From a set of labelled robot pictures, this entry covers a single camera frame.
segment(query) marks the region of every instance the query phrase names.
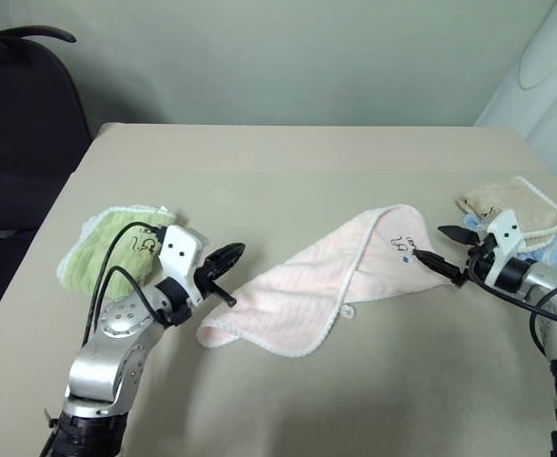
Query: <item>black chair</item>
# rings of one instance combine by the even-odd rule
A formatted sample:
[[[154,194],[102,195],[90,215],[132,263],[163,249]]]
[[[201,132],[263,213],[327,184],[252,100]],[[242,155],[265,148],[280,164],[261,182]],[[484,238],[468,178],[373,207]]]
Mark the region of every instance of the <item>black chair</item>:
[[[69,73],[31,35],[75,41],[47,26],[0,31],[0,299],[91,141]]]

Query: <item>beige table surface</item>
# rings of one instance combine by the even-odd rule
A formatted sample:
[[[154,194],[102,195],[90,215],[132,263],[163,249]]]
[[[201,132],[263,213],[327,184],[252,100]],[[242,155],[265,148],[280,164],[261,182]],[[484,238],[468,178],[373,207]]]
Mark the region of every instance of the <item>beige table surface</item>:
[[[35,456],[60,411],[87,314],[58,262],[113,205],[180,210],[210,247],[243,241],[233,289],[360,211],[408,203],[434,228],[463,189],[557,179],[510,130],[108,125],[39,230],[0,304],[0,456]],[[125,438],[131,456],[546,456],[547,362],[527,314],[472,284],[356,305],[309,357],[247,342],[203,349],[204,312],[151,354]]]

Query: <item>pink towel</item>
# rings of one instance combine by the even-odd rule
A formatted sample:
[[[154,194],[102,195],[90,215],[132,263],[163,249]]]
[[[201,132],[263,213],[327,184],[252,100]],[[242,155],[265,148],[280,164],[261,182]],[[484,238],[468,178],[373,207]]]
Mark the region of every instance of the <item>pink towel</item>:
[[[325,340],[338,313],[353,317],[357,302],[449,284],[412,254],[432,250],[417,209],[395,205],[359,214],[284,264],[255,277],[198,328],[202,346],[240,338],[286,357],[301,357]]]

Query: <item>light blue towel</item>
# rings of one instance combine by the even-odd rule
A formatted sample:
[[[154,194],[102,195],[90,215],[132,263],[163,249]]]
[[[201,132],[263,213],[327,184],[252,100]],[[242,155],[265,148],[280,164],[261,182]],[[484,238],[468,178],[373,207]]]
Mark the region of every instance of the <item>light blue towel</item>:
[[[479,218],[475,214],[466,214],[462,222],[467,229],[479,231]],[[517,254],[517,258],[522,260],[533,259],[557,268],[557,235],[555,235],[555,239],[550,245],[532,252]]]

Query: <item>green washcloth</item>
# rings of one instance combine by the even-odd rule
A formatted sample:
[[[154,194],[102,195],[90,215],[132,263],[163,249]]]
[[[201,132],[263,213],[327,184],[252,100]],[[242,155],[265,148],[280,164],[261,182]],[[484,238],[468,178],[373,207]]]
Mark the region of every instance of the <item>green washcloth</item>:
[[[91,296],[96,278],[115,235],[130,222],[145,222],[152,226],[173,224],[174,214],[166,208],[143,206],[112,207],[89,219],[81,227],[79,240],[58,266],[60,284],[70,290]],[[138,284],[143,284],[153,269],[160,243],[146,228],[133,227],[119,240],[107,264],[125,268]],[[125,297],[132,292],[129,282],[117,272],[111,277],[106,298]]]

